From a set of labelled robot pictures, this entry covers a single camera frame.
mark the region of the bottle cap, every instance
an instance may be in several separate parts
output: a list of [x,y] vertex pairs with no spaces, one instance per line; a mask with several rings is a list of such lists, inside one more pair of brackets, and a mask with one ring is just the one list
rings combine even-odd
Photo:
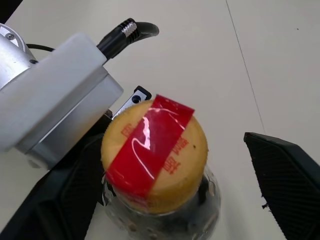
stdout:
[[[106,171],[152,103],[152,100],[144,101],[126,109],[108,126],[101,147],[101,160]],[[137,199],[121,192],[120,197],[141,212],[164,214],[174,211],[197,192],[207,156],[206,136],[196,118],[192,117],[147,194],[146,204],[140,204]]]

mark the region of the cable connector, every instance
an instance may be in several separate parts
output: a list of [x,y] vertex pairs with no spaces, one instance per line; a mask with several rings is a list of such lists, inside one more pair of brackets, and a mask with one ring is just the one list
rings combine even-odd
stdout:
[[159,29],[156,25],[148,22],[136,22],[132,18],[128,18],[108,33],[97,47],[106,56],[108,61],[117,56],[130,44],[158,34]]

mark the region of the bottle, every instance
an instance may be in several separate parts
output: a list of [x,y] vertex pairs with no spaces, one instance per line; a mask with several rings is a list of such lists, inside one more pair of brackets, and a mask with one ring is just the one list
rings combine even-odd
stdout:
[[[107,173],[147,111],[155,110],[153,103],[150,100],[134,105],[109,125],[101,147]],[[148,124],[162,133],[169,130],[165,122]],[[192,116],[144,197],[119,189],[119,182],[106,175],[102,197],[107,215],[128,232],[131,240],[209,239],[219,219],[221,198],[217,181],[206,166],[207,157],[206,136]]]

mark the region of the table surface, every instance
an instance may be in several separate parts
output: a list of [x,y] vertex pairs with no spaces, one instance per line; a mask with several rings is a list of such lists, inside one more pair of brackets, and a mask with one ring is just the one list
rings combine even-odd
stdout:
[[[105,65],[124,88],[111,109],[137,85],[195,108],[222,194],[212,239],[284,240],[262,209],[243,136],[283,138],[320,162],[319,9],[314,0],[24,0],[7,24],[27,43],[53,48],[77,32],[98,43],[129,17],[158,25],[159,36]],[[31,168],[16,151],[0,160],[1,230],[46,171]],[[117,234],[126,237],[97,205],[86,239],[121,239]]]

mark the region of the red tape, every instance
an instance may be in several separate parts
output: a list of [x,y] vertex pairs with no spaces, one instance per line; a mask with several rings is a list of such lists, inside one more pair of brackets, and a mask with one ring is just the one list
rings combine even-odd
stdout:
[[157,95],[106,172],[118,190],[145,198],[194,110]]

